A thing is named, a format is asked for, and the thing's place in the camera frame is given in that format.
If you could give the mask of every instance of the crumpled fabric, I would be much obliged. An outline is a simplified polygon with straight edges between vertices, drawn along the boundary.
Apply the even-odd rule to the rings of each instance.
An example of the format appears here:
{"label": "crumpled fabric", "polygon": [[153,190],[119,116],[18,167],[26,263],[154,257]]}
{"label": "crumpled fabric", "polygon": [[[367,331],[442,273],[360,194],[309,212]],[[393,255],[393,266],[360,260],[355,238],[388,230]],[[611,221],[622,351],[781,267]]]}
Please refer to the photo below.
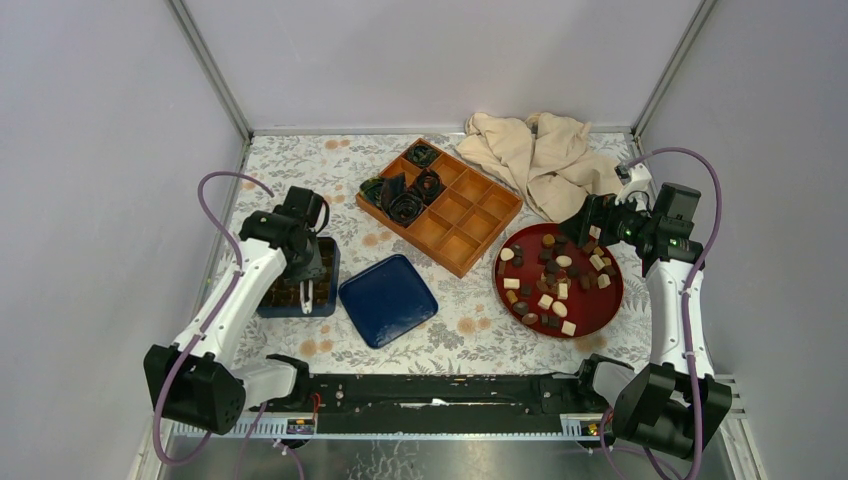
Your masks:
{"label": "crumpled fabric", "polygon": [[619,161],[589,148],[591,123],[537,113],[526,121],[475,113],[457,151],[511,186],[551,222],[574,216],[590,193],[618,193]]}

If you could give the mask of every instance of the floral tablecloth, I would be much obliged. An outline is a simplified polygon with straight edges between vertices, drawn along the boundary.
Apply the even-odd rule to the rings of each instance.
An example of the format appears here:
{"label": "floral tablecloth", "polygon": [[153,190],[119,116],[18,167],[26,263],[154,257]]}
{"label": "floral tablecloth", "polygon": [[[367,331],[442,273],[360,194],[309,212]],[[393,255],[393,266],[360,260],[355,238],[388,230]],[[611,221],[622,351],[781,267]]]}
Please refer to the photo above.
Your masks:
{"label": "floral tablecloth", "polygon": [[[360,338],[340,302],[328,318],[254,315],[241,339],[236,363],[280,353],[308,362],[315,373],[570,373],[597,352],[641,369],[650,351],[651,312],[640,261],[632,247],[610,248],[625,282],[624,300],[615,318],[589,337],[562,340],[536,333],[507,312],[492,282],[497,247],[459,279],[356,206],[360,182],[377,174],[421,136],[459,157],[454,149],[462,139],[459,134],[260,136],[253,140],[245,172],[268,184],[278,194],[278,202],[290,185],[297,185],[320,193],[330,203],[331,221],[322,235],[335,238],[341,250],[340,282],[401,253],[432,290],[439,313],[378,350]],[[590,140],[596,151],[618,159],[629,157],[622,134],[591,134]],[[243,183],[230,230],[237,232],[254,210],[270,210],[273,205],[261,189]],[[493,245],[542,221],[524,206]]]}

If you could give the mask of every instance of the red round tray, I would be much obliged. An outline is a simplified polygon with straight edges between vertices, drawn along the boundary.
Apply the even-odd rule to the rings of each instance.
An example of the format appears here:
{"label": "red round tray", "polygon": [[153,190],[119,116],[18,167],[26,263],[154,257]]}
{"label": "red round tray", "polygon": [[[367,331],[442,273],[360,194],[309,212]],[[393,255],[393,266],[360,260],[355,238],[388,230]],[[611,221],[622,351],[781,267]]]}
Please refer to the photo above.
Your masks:
{"label": "red round tray", "polygon": [[[542,297],[542,292],[536,288],[536,281],[541,278],[542,272],[545,270],[545,266],[539,262],[539,253],[544,248],[542,246],[542,237],[548,233],[551,235],[559,235],[560,231],[557,228],[557,224],[540,223],[538,225],[527,227],[509,237],[506,243],[501,245],[495,253],[495,263],[492,268],[492,278],[495,280],[495,290],[498,292],[498,297],[500,297],[501,302],[504,304],[506,309],[519,323],[521,323],[521,317],[512,311],[512,305],[510,305],[509,300],[506,298],[506,290],[503,288],[504,278],[517,278],[521,281],[521,285],[533,285],[533,293],[529,298],[524,298],[521,295],[518,295],[518,301],[525,301],[530,306],[530,313],[535,313],[537,315],[541,315],[542,313],[554,315],[552,311],[542,310],[538,306],[539,299]],[[501,277],[498,275],[498,263],[501,261],[500,251],[516,244],[520,245],[521,248],[524,249],[524,265],[521,267],[513,267],[511,262],[506,262],[506,270],[504,271],[504,276]],[[624,283],[621,279],[621,269],[618,267],[618,263],[615,261],[615,258],[605,247],[601,247],[601,249],[604,251],[604,256],[609,257],[610,260],[612,260],[612,266],[615,268],[616,275],[610,276],[612,284],[609,287],[604,289],[592,287],[588,291],[584,291],[580,288],[578,281],[580,277],[572,279],[571,288],[568,289],[568,299],[565,300],[564,303],[566,308],[568,308],[568,316],[565,317],[565,320],[577,325],[577,329],[574,331],[574,336],[565,335],[559,328],[553,329],[544,326],[541,321],[538,321],[533,325],[525,325],[526,327],[532,328],[539,333],[544,333],[551,337],[578,338],[597,332],[608,324],[610,320],[612,320],[612,317],[614,317],[615,313],[618,311],[618,307],[621,306],[621,299],[624,296]],[[595,267],[589,263],[589,255],[583,253],[583,251],[577,248],[577,245],[573,242],[569,241],[565,246],[565,254],[571,257],[573,261],[572,264],[577,265],[581,274],[589,271],[599,273],[595,270]]]}

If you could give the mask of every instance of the tabletop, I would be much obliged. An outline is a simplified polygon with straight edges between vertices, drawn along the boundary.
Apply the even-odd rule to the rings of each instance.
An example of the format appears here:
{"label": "tabletop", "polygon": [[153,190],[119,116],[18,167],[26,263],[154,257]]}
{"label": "tabletop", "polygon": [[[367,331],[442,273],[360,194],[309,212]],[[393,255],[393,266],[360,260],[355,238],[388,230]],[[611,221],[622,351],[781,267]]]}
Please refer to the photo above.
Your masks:
{"label": "tabletop", "polygon": [[[624,299],[615,318],[595,334],[557,339],[518,321],[498,299],[492,262],[499,245],[516,231],[544,220],[525,205],[463,278],[457,278],[405,240],[383,227],[354,202],[359,184],[379,173],[416,139],[423,137],[459,158],[455,146],[463,135],[298,135],[257,136],[245,173],[277,194],[271,199],[244,182],[235,200],[229,228],[240,229],[255,210],[270,211],[289,186],[309,188],[330,204],[331,220],[323,235],[341,251],[339,282],[392,254],[409,258],[439,303],[439,312],[394,342],[369,348],[344,307],[327,318],[273,318],[254,315],[242,336],[236,364],[269,354],[309,363],[313,373],[360,374],[536,374],[573,373],[580,362],[599,353],[633,365],[648,361],[651,310],[633,247],[610,247],[621,267]],[[624,160],[630,157],[623,134],[590,134],[596,151]],[[222,258],[228,258],[225,252]],[[218,277],[226,262],[219,262]]]}

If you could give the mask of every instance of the blue container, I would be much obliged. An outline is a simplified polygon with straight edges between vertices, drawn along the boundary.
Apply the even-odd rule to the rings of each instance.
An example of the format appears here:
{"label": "blue container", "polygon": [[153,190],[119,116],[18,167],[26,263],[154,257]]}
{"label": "blue container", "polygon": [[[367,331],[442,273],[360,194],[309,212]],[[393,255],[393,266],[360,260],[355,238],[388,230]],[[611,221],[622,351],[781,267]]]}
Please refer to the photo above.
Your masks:
{"label": "blue container", "polygon": [[392,255],[339,287],[339,299],[371,348],[380,348],[439,311],[439,304],[409,259]]}
{"label": "blue container", "polygon": [[306,315],[300,309],[300,286],[286,285],[282,278],[274,281],[268,292],[259,302],[256,313],[263,318],[283,317],[329,317],[336,311],[336,297],[339,290],[339,247],[330,237],[318,238],[318,252],[321,262],[327,268],[327,273],[317,283],[313,282],[312,290],[315,298],[327,296],[327,302],[316,304],[312,302],[312,313]]}

